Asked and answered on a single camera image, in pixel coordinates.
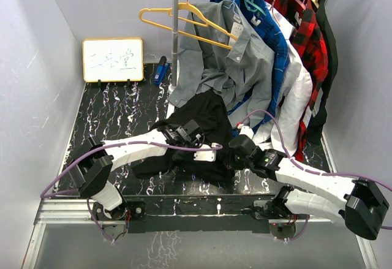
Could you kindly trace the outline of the yellow clothes hanger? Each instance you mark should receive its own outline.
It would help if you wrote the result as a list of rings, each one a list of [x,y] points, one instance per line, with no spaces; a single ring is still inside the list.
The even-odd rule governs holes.
[[[191,16],[196,16],[197,19],[188,19],[184,17],[179,16],[180,11],[186,11],[189,12]],[[156,23],[151,20],[147,20],[144,15],[146,13],[164,13],[167,14],[169,17],[172,18],[173,23],[171,28],[169,26],[162,25],[160,23]],[[227,36],[229,39],[232,39],[234,41],[238,40],[238,36],[230,31],[227,31],[225,28],[219,26],[215,22],[209,20],[203,12],[198,9],[195,5],[191,4],[189,0],[186,0],[185,2],[180,2],[179,0],[172,0],[171,7],[168,8],[143,8],[139,11],[138,13],[139,19],[149,25],[164,29],[164,30],[170,30],[173,34],[181,34],[182,36],[189,37],[191,39],[195,39],[197,41],[201,41],[207,44],[215,45],[221,48],[225,49],[231,49],[232,46],[229,44],[225,44],[223,42],[218,42],[217,40],[213,40],[207,37],[202,37],[196,35],[196,33],[190,33],[190,32],[185,32],[182,30],[178,29],[178,22],[183,21],[187,24],[192,25],[193,27],[198,26],[199,28],[212,28],[213,30],[216,30],[223,35]]]

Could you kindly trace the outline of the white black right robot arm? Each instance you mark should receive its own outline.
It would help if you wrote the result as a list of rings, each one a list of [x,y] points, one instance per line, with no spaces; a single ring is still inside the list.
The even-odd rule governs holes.
[[[325,218],[367,240],[376,240],[385,229],[390,204],[374,180],[312,168],[290,157],[287,150],[262,150],[243,134],[228,146],[234,167],[282,184],[272,201],[253,204],[255,214],[270,219],[298,214]]]

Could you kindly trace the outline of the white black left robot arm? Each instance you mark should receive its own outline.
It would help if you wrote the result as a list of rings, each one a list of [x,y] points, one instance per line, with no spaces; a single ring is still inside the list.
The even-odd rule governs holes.
[[[192,162],[215,158],[205,143],[205,135],[192,120],[184,126],[159,126],[145,134],[120,140],[89,138],[79,149],[65,172],[70,175],[78,195],[102,205],[110,219],[121,219],[128,211],[126,200],[109,181],[111,172],[134,162],[152,162],[161,167],[173,162],[174,155]]]

